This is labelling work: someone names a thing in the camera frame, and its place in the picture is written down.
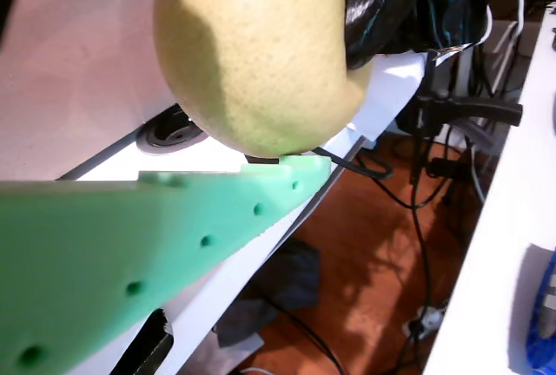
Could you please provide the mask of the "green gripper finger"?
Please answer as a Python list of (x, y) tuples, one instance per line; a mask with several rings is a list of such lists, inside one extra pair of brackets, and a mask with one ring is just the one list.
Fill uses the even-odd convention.
[(323, 156), (234, 173), (1, 185), (1, 371), (62, 374), (263, 234), (328, 180)]

